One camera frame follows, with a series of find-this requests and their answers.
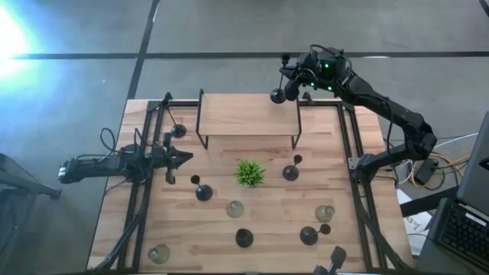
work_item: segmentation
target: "wooden shelf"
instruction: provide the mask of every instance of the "wooden shelf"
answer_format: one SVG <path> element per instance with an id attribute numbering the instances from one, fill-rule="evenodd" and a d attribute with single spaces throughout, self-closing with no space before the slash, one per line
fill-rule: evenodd
<path id="1" fill-rule="evenodd" d="M 205 136 L 296 136 L 296 102 L 275 104 L 267 94 L 204 94 L 200 116 Z"/>

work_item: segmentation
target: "black cup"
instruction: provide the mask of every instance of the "black cup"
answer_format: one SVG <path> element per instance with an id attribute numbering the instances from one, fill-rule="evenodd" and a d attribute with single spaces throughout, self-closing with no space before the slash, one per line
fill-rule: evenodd
<path id="1" fill-rule="evenodd" d="M 253 244 L 253 234 L 247 229 L 239 229 L 236 232 L 236 244 L 241 248 L 249 248 Z"/>

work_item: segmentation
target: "sunlight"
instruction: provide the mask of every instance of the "sunlight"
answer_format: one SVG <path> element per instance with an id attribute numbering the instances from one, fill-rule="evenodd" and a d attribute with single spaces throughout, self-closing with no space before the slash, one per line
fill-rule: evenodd
<path id="1" fill-rule="evenodd" d="M 25 64 L 12 59 L 17 54 L 26 53 L 28 43 L 22 30 L 8 12 L 0 7 L 0 77 L 10 76 L 19 71 Z"/>

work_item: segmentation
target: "keyboard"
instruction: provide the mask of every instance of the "keyboard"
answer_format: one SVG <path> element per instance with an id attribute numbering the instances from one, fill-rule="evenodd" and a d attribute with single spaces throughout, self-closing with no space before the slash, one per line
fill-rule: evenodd
<path id="1" fill-rule="evenodd" d="M 434 242 L 489 272 L 489 223 L 453 201 L 444 206 Z"/>

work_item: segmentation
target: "wooden tabletop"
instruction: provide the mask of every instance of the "wooden tabletop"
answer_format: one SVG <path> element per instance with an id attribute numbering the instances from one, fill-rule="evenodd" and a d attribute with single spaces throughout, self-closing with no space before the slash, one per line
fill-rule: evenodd
<path id="1" fill-rule="evenodd" d="M 204 94 L 201 135 L 297 135 L 296 102 L 275 104 L 266 94 Z"/>
<path id="2" fill-rule="evenodd" d="M 134 127 L 142 130 L 146 105 L 147 100 L 128 101 L 118 147 L 132 143 Z M 342 272 L 364 271 L 338 113 L 334 107 L 301 107 L 303 135 L 295 150 L 290 148 L 289 137 L 280 136 L 219 136 L 209 140 L 212 146 L 205 150 L 194 131 L 196 107 L 173 108 L 172 112 L 177 123 L 183 123 L 188 131 L 183 138 L 173 139 L 173 145 L 178 150 L 193 152 L 194 158 L 175 170 L 175 185 L 165 182 L 165 169 L 155 173 L 141 272 L 310 273 L 316 265 L 329 265 L 336 245 L 348 254 Z M 365 108 L 357 108 L 357 117 L 365 152 L 383 151 L 377 116 Z M 265 127 L 270 121 L 258 119 L 253 123 Z M 171 129 L 169 115 L 164 117 L 163 129 Z M 349 137 L 354 147 L 351 132 Z M 300 177 L 287 182 L 282 177 L 282 169 L 293 163 L 295 154 L 303 157 L 298 165 Z M 235 182 L 232 175 L 240 159 L 258 160 L 266 167 L 262 187 L 246 189 Z M 196 199 L 196 187 L 189 180 L 194 174 L 200 175 L 201 183 L 213 188 L 213 197 L 208 202 Z M 109 179 L 108 188 L 120 181 L 119 177 Z M 393 249 L 407 263 L 412 263 L 393 182 L 376 178 L 372 185 L 381 231 Z M 129 183 L 119 186 L 104 198 L 89 267 L 100 263 L 119 239 L 130 189 Z M 243 203 L 242 217 L 226 215 L 226 205 L 232 200 Z M 305 226 L 319 228 L 321 223 L 314 214 L 319 205 L 335 208 L 336 213 L 329 223 L 332 231 L 330 235 L 320 235 L 317 244 L 306 246 L 299 233 Z M 235 233 L 239 228 L 253 232 L 254 243 L 249 248 L 236 245 Z M 373 239 L 369 238 L 369 242 L 375 259 Z M 154 264 L 147 257 L 147 252 L 159 244 L 170 248 L 170 258 L 165 264 Z M 131 263 L 133 248 L 134 237 L 129 245 L 128 263 Z"/>

